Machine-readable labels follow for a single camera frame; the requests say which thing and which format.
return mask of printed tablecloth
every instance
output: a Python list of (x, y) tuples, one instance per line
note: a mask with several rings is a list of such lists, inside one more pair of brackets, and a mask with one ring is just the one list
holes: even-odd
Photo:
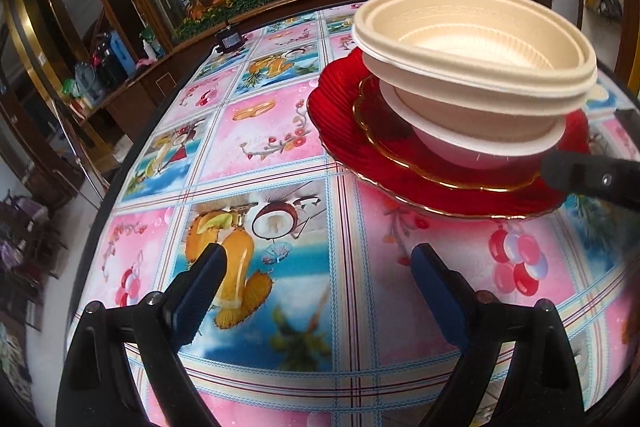
[[(636, 347), (640, 215), (570, 196), (528, 221), (429, 217), (358, 181), (306, 114), (322, 68), (354, 47), (357, 7), (266, 26), (201, 65), (129, 172), (68, 340), (88, 302), (126, 306), (163, 290), (217, 241), (238, 275), (180, 356), (223, 427), (420, 418), (459, 356), (408, 267), (429, 242), (475, 289), (556, 304), (591, 406)], [(592, 150), (640, 160), (613, 115), (633, 104), (602, 72), (598, 85), (585, 107)], [(512, 352), (503, 346), (478, 421)], [(127, 353), (150, 419), (165, 425), (136, 346)]]

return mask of red plate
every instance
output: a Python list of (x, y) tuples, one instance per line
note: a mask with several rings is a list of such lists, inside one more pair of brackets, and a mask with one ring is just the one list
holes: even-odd
[[(371, 73), (362, 63), (362, 52), (355, 49), (348, 57), (331, 62), (322, 71), (319, 86), (308, 97), (308, 115), (318, 129), (326, 151), (359, 178), (381, 188), (396, 200), (417, 209), (454, 217), (523, 219), (546, 214), (558, 208), (566, 195), (547, 187), (541, 178), (517, 190), (506, 192), (449, 188), (439, 182), (389, 159), (373, 146), (363, 128), (356, 123), (353, 109), (360, 94), (360, 84)], [(390, 124), (388, 112), (381, 106), (380, 118)], [(588, 153), (589, 125), (581, 111), (566, 120), (564, 136), (558, 148)], [(491, 173), (472, 169), (452, 171), (439, 156), (422, 156), (420, 169), (425, 172), (449, 172), (449, 179), (468, 185), (474, 173), (480, 179)]]

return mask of black device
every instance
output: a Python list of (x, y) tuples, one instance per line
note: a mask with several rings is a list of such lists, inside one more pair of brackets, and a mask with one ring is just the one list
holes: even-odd
[[(123, 345), (135, 343), (168, 424), (218, 427), (177, 353), (196, 335), (225, 272), (225, 250), (211, 244), (165, 293), (151, 292), (125, 308), (87, 304), (66, 357), (56, 425), (154, 425), (146, 417)], [(462, 350), (421, 426), (468, 426), (506, 341), (516, 341), (516, 349), (490, 426), (584, 424), (577, 369), (551, 302), (542, 299), (533, 308), (495, 298), (483, 302), (429, 245), (415, 247), (412, 273), (445, 338)]]
[(237, 25), (226, 27), (216, 33), (216, 51), (218, 53), (233, 53), (244, 46), (244, 37)]
[(117, 89), (127, 81), (129, 75), (116, 57), (111, 47), (111, 36), (101, 33), (97, 36), (98, 44), (94, 52), (94, 67), (102, 83), (110, 89)]

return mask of white bowl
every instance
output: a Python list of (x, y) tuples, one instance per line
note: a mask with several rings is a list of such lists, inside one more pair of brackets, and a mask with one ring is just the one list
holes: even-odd
[(536, 156), (556, 145), (564, 134), (565, 119), (554, 120), (548, 132), (522, 142), (487, 140), (465, 136), (439, 126), (407, 107), (396, 88), (380, 82), (380, 93), (389, 107), (414, 128), (418, 138), (434, 153), (453, 164), (474, 169), (494, 169)]
[[(586, 93), (597, 77), (587, 38), (530, 0), (369, 0), (352, 33), (370, 57), (462, 86), (567, 98)], [(416, 77), (387, 82), (429, 96)]]
[(450, 131), (491, 142), (528, 142), (546, 136), (557, 116), (520, 116), (468, 109), (394, 88), (401, 102), (425, 120)]
[[(415, 94), (416, 90), (419, 90), (420, 93), (417, 96), (425, 97), (426, 100), (437, 100), (487, 112), (524, 116), (561, 116), (580, 109), (588, 97), (588, 92), (585, 92), (564, 98), (542, 98), (463, 86), (421, 73), (402, 70), (393, 64), (371, 57), (364, 49), (362, 61), (380, 80), (394, 86), (401, 86), (399, 89), (405, 92)], [(417, 86), (417, 89), (406, 89), (406, 86)]]

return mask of plastic bottle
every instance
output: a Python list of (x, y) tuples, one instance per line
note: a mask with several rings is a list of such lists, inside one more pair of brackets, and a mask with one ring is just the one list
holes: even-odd
[(151, 47), (151, 44), (149, 44), (147, 41), (142, 41), (142, 45), (145, 48), (145, 53), (151, 60), (158, 60), (158, 56), (156, 55), (154, 49)]
[(131, 58), (131, 55), (129, 55), (122, 39), (115, 30), (111, 32), (111, 49), (124, 70), (127, 71), (127, 74), (133, 76), (133, 74), (136, 73), (136, 63), (133, 61), (133, 58)]

